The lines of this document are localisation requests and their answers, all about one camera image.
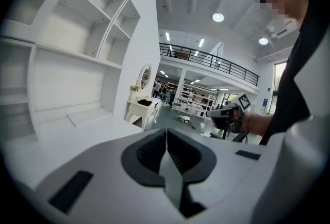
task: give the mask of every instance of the black metal railing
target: black metal railing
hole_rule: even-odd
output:
[[[249,71],[242,66],[237,65],[236,63],[215,56],[213,54],[168,43],[159,43],[159,48],[161,55],[188,60],[191,62],[199,63],[201,65],[209,66],[211,68],[243,79],[255,86],[258,85],[259,75]]]

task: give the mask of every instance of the window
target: window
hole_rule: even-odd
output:
[[[232,100],[234,99],[235,97],[237,97],[238,95],[237,94],[229,94],[229,93],[226,93],[223,97],[223,100],[222,100],[222,106],[226,106],[226,102],[229,100]]]
[[[279,81],[281,80],[282,74],[285,70],[287,62],[282,62],[275,64],[275,80],[274,80],[274,91],[272,96],[272,102],[270,104],[269,110],[267,114],[274,114],[276,110],[276,102],[277,102],[277,95],[278,95],[278,86]]]

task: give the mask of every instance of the vanity table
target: vanity table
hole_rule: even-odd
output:
[[[151,69],[152,65],[150,63],[147,63],[145,66],[143,66],[139,78],[137,79],[136,85],[140,87],[139,92],[136,95],[135,100],[128,100],[129,108],[128,113],[125,117],[125,120],[129,122],[131,115],[136,115],[138,117],[142,118],[142,131],[144,131],[146,122],[148,118],[155,113],[154,123],[156,123],[156,116],[158,113],[158,110],[161,107],[161,100],[157,98],[151,98],[150,95],[146,95],[144,92],[146,91],[146,87],[150,84],[150,76],[151,76]],[[138,103],[139,100],[146,99],[148,101],[151,101],[152,103],[149,106],[144,106]]]
[[[152,104],[150,106],[144,106],[139,104],[137,101],[130,101],[128,100],[129,105],[129,109],[128,109],[128,113],[126,115],[126,121],[129,122],[129,118],[131,117],[132,114],[141,117],[142,118],[142,131],[144,131],[145,126],[146,126],[146,122],[148,120],[148,118],[154,113],[155,113],[155,118],[154,118],[154,123],[156,123],[156,116],[158,113],[158,110],[161,107],[161,100],[157,99],[157,98],[148,98],[146,99],[148,101],[152,101]]]

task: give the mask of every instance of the desk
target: desk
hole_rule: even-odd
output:
[[[128,113],[126,115],[125,120],[129,122],[129,118],[131,117],[132,114],[141,117],[142,118],[142,131],[144,131],[146,122],[148,118],[156,111],[155,118],[154,118],[154,123],[156,123],[156,116],[158,113],[158,110],[161,107],[161,100],[157,98],[149,98],[146,99],[148,101],[151,101],[152,104],[150,106],[144,106],[139,104],[137,101],[130,101],[128,100],[129,103],[129,108],[128,108]]]

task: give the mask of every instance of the ceiling vent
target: ceiling vent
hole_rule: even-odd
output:
[[[281,39],[284,36],[298,29],[295,21],[274,20],[268,26],[267,29],[271,33],[272,38]]]

